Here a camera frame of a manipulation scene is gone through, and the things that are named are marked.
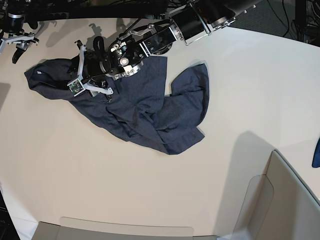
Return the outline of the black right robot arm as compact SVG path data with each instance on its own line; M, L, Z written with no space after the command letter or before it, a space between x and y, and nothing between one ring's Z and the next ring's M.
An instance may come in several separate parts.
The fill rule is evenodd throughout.
M0 8L0 51L3 52L7 45L15 44L13 64L17 63L31 44L39 44L34 33L27 33L23 29L24 23L28 23L33 30L38 28L38 22L28 17L31 9L31 0L4 0Z

